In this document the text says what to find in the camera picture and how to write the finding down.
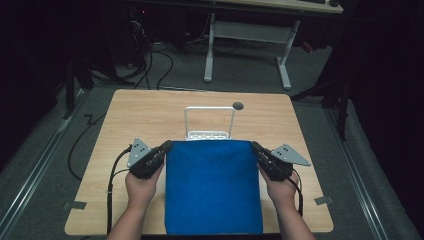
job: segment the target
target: human hand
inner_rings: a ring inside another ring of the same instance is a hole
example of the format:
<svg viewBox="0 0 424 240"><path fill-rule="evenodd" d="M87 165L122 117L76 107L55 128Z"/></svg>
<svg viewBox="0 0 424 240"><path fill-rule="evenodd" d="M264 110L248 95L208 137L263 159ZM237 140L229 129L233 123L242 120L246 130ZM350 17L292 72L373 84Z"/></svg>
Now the human hand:
<svg viewBox="0 0 424 240"><path fill-rule="evenodd" d="M278 207L295 207L294 196L296 188L288 180L282 182L272 181L266 172L258 165L259 171L267 184L268 195L273 201L276 208ZM290 178L297 184L298 176L293 172Z"/></svg>
<svg viewBox="0 0 424 240"><path fill-rule="evenodd" d="M146 209L156 193L156 183L165 164L162 164L149 179L139 179L132 173L125 178L128 193L128 207Z"/></svg>

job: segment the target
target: desk leg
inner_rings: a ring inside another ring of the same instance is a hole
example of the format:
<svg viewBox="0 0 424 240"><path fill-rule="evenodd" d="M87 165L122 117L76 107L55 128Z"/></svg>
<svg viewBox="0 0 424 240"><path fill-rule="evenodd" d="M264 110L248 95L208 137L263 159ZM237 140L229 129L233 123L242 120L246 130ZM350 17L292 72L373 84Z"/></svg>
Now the desk leg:
<svg viewBox="0 0 424 240"><path fill-rule="evenodd" d="M213 71L213 40L215 35L215 13L211 13L211 23L209 26L209 49L208 55L206 56L206 66L205 66L205 82L212 81L212 71Z"/></svg>
<svg viewBox="0 0 424 240"><path fill-rule="evenodd" d="M287 74L286 61L289 56L290 49L293 45L294 38L296 37L297 29L299 28L300 21L294 22L293 27L290 31L289 38L284 48L283 56L277 58L278 69L280 70L281 81L283 82L283 88L286 90L291 89L289 75Z"/></svg>

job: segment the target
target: forearm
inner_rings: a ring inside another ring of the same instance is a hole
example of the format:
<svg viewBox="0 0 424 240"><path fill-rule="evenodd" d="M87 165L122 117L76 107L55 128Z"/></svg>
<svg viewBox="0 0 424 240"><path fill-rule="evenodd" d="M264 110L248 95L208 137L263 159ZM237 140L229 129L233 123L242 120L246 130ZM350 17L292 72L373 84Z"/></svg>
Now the forearm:
<svg viewBox="0 0 424 240"><path fill-rule="evenodd" d="M294 206L281 206L277 208L278 224L281 237L284 240L309 240L315 239L311 230Z"/></svg>
<svg viewBox="0 0 424 240"><path fill-rule="evenodd" d="M107 239L139 240L143 232L146 210L147 208L127 207L116 222Z"/></svg>

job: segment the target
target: blue cushion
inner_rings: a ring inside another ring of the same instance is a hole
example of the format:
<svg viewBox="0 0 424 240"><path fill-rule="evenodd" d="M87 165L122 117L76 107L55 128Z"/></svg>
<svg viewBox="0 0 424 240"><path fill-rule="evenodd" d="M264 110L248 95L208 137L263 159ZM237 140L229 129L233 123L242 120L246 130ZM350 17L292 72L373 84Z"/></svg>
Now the blue cushion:
<svg viewBox="0 0 424 240"><path fill-rule="evenodd" d="M167 233L262 233L256 163L249 141L174 141L166 157Z"/></svg>

